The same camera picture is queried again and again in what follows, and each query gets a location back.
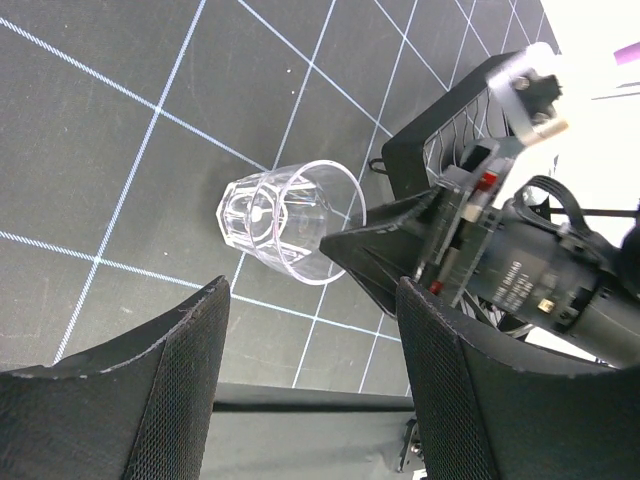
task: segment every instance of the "clear plastic cup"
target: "clear plastic cup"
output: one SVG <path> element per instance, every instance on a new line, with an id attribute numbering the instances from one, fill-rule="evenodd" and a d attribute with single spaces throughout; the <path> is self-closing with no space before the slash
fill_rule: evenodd
<path id="1" fill-rule="evenodd" d="M 318 250 L 322 237 L 367 220 L 358 180 L 331 160 L 232 182 L 216 216 L 227 245 L 308 285 L 325 285 L 344 274 Z"/>

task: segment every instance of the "red component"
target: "red component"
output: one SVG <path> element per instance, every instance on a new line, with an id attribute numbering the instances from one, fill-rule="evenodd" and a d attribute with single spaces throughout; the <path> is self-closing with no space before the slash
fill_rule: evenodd
<path id="1" fill-rule="evenodd" d="M 497 181 L 498 175 L 493 172 L 484 172 L 484 175 L 482 175 L 482 178 L 476 185 L 476 190 L 480 190 L 481 192 L 488 192 Z"/>
<path id="2" fill-rule="evenodd" d="M 437 280 L 435 282 L 433 282 L 431 284 L 431 286 L 429 287 L 429 291 L 431 293 L 433 293 L 434 295 L 438 295 L 441 291 L 442 291 L 442 287 L 444 287 L 444 285 L 442 284 L 442 282 L 438 282 Z"/>

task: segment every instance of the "floor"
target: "floor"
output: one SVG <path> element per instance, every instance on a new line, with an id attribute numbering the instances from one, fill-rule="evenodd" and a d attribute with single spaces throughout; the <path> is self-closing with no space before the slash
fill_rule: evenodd
<path id="1" fill-rule="evenodd" d="M 395 322 L 226 247 L 226 184 L 365 160 L 487 56 L 544 40 L 539 0 L 0 5 L 0 367 L 104 342 L 223 274 L 220 380 L 408 393 Z"/>

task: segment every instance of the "transparent cup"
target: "transparent cup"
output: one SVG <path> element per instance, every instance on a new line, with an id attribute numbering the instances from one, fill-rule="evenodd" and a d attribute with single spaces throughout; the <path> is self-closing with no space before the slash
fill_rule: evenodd
<path id="1" fill-rule="evenodd" d="M 325 285 L 344 270 L 318 250 L 320 240 L 365 225 L 366 206 L 346 167 L 316 160 L 230 183 L 216 216 L 227 245 L 303 283 Z"/>

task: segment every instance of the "purple object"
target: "purple object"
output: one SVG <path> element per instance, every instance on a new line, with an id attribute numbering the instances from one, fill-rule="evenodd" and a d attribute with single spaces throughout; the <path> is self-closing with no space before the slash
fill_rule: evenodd
<path id="1" fill-rule="evenodd" d="M 640 42 L 621 48 L 614 52 L 613 56 L 616 57 L 616 63 L 618 65 L 624 65 L 625 63 L 640 60 Z"/>

